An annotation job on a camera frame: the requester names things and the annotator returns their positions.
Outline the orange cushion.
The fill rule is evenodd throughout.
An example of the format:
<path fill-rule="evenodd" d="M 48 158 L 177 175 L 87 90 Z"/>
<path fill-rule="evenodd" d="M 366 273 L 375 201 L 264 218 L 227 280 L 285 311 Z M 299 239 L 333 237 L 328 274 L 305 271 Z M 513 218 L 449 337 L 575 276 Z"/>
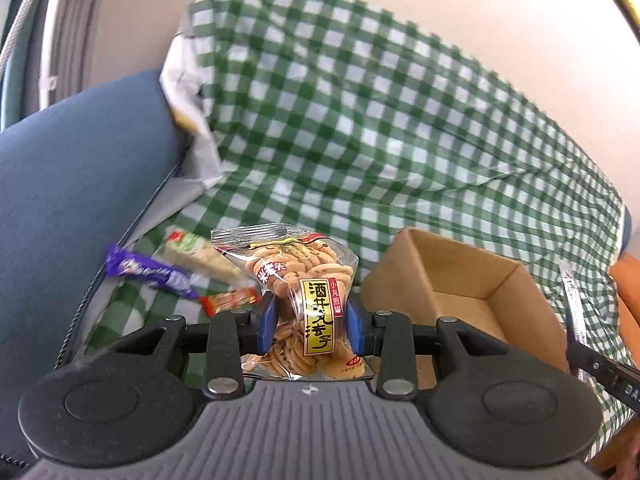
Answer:
<path fill-rule="evenodd" d="M 618 332 L 639 367 L 639 259 L 625 252 L 610 269 L 618 299 Z M 639 416 L 634 416 L 618 434 L 593 457 L 596 471 L 615 469 L 612 479 L 639 478 Z"/>

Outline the purple snack bar wrapper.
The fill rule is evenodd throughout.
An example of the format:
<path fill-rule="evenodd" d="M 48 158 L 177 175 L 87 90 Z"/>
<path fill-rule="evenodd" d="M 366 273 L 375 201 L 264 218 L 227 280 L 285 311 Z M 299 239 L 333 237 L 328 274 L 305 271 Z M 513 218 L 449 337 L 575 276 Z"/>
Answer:
<path fill-rule="evenodd" d="M 151 257 L 111 245 L 105 261 L 105 275 L 109 278 L 130 278 L 155 288 L 168 290 L 184 299 L 198 300 L 190 275 L 183 270 Z"/>

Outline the green checkered cloth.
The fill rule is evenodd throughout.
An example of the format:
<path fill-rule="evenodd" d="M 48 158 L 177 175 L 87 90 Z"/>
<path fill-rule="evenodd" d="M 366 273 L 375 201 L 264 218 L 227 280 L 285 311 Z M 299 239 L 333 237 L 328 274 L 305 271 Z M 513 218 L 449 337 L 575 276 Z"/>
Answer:
<path fill-rule="evenodd" d="M 358 280 L 420 228 L 520 262 L 566 317 L 572 267 L 594 350 L 629 363 L 608 270 L 624 203 L 536 104 L 475 58 L 359 0 L 193 0 L 164 66 L 221 175 L 134 242 L 284 222 L 352 249 Z"/>

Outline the grey fabric bag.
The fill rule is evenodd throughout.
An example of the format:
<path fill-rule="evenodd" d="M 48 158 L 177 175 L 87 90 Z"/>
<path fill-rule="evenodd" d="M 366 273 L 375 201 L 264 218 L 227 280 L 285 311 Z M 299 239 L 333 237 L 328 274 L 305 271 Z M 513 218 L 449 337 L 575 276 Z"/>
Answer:
<path fill-rule="evenodd" d="M 160 71 L 160 88 L 172 123 L 186 133 L 186 157 L 125 238 L 126 249 L 155 252 L 175 223 L 172 217 L 221 179 L 217 145 L 205 117 L 206 101 L 200 96 L 203 79 L 197 47 L 193 26 L 183 18 Z M 78 341 L 98 346 L 137 330 L 145 324 L 156 295 L 155 289 L 141 283 L 104 278 L 85 308 Z"/>

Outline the clear bag of cookies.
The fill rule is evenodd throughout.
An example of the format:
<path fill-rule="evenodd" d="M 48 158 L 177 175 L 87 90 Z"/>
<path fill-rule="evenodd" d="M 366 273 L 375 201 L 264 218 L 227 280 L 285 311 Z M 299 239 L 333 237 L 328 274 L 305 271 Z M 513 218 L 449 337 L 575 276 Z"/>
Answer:
<path fill-rule="evenodd" d="M 210 232 L 214 247 L 278 300 L 265 348 L 242 357 L 245 375 L 277 380 L 370 379 L 346 335 L 358 257 L 326 235 L 284 223 Z"/>

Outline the small red candy packet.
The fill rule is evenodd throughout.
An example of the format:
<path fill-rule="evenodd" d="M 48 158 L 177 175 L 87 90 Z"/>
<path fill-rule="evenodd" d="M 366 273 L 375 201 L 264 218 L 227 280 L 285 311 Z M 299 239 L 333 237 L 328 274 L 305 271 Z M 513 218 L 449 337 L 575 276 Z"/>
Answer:
<path fill-rule="evenodd" d="M 261 299 L 262 293 L 258 289 L 243 287 L 215 295 L 201 296 L 200 303 L 206 315 L 211 318 L 220 312 L 257 304 Z"/>

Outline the silver white snack wrapper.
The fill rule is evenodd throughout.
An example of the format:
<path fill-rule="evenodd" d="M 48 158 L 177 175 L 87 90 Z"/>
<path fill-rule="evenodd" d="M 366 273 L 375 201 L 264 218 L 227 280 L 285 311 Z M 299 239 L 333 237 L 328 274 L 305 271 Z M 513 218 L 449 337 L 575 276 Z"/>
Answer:
<path fill-rule="evenodd" d="M 555 257 L 559 267 L 560 278 L 563 283 L 566 298 L 566 333 L 567 344 L 587 344 L 587 329 L 584 319 L 584 307 L 580 298 L 579 288 L 574 278 L 570 263 L 559 256 Z"/>

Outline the cardboard box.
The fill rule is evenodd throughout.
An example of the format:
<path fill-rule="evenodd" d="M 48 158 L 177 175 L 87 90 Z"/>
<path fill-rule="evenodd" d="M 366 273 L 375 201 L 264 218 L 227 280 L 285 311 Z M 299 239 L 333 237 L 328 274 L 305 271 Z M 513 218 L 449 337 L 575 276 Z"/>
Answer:
<path fill-rule="evenodd" d="M 396 234 L 360 285 L 370 311 L 418 325 L 460 318 L 567 373 L 566 333 L 526 267 L 417 228 Z"/>

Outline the grey curtain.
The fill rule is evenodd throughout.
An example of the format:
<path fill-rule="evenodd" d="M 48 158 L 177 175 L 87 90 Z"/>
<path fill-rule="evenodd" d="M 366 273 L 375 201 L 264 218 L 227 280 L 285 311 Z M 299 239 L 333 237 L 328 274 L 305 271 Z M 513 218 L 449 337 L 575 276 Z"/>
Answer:
<path fill-rule="evenodd" d="M 101 0 L 1 0 L 1 128 L 90 86 Z"/>

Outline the rice cracker pack green label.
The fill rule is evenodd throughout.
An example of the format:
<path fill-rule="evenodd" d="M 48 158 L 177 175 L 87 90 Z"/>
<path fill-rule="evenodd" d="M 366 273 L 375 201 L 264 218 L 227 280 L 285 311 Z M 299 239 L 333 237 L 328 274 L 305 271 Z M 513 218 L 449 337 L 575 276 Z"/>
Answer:
<path fill-rule="evenodd" d="M 162 248 L 165 261 L 206 278 L 239 285 L 244 281 L 240 269 L 229 261 L 205 237 L 174 229 L 167 234 Z"/>

